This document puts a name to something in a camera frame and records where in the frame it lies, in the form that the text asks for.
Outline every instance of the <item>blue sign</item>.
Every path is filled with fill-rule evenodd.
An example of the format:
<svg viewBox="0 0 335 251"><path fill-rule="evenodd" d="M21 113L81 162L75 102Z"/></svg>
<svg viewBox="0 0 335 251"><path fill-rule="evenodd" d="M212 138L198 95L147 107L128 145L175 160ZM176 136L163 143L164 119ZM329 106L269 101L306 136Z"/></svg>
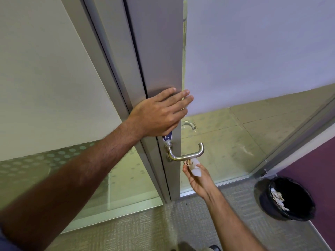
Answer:
<svg viewBox="0 0 335 251"><path fill-rule="evenodd" d="M167 141L167 140L172 140L172 131L169 134L163 136L163 141Z"/></svg>

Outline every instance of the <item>person's right arm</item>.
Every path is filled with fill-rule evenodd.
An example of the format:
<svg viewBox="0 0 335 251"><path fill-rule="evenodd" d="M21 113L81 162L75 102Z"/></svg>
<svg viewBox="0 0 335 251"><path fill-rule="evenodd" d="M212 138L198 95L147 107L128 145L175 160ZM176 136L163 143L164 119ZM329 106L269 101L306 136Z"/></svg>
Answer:
<svg viewBox="0 0 335 251"><path fill-rule="evenodd" d="M266 251L232 210L207 169L201 164L197 166L201 168L202 177L193 176L186 165L183 172L194 191L205 200L222 248L225 251Z"/></svg>

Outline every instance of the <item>white frosted panel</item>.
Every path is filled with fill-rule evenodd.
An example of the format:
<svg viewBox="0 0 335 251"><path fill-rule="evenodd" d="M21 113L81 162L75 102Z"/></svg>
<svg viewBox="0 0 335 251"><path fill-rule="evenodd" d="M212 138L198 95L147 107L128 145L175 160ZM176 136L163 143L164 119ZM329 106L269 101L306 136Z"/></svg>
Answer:
<svg viewBox="0 0 335 251"><path fill-rule="evenodd" d="M61 0L0 0L0 43L0 161L121 123Z"/></svg>
<svg viewBox="0 0 335 251"><path fill-rule="evenodd" d="M189 115L335 82L335 0L188 0Z"/></svg>

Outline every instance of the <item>forearm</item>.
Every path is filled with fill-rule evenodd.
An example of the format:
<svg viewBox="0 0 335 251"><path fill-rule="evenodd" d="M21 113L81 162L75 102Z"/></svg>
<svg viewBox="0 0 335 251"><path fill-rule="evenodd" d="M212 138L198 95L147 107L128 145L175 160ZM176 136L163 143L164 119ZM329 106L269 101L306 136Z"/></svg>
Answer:
<svg viewBox="0 0 335 251"><path fill-rule="evenodd" d="M43 250L85 206L104 177L141 139L127 120L34 186L0 213L5 236L24 250Z"/></svg>
<svg viewBox="0 0 335 251"><path fill-rule="evenodd" d="M238 218L218 188L209 192L205 202L224 250L266 250Z"/></svg>

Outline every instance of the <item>blue sleeve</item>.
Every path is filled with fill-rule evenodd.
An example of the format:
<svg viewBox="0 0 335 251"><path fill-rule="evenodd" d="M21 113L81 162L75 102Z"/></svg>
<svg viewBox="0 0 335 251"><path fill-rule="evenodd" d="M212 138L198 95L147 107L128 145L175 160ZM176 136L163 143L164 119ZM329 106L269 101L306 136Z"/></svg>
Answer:
<svg viewBox="0 0 335 251"><path fill-rule="evenodd" d="M1 251L22 251L13 243L11 243L7 238L3 235L0 229L0 250Z"/></svg>

